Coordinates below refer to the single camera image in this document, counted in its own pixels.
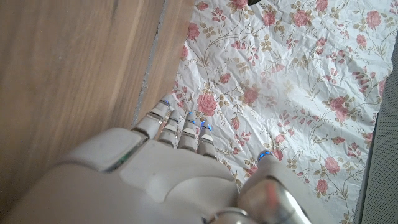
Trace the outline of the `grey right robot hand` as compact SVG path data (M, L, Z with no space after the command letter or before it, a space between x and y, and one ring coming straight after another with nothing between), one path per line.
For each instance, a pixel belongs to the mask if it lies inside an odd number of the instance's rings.
M160 100L132 129L111 128L58 161L5 223L332 223L310 189L262 151L237 187L212 127L183 127Z

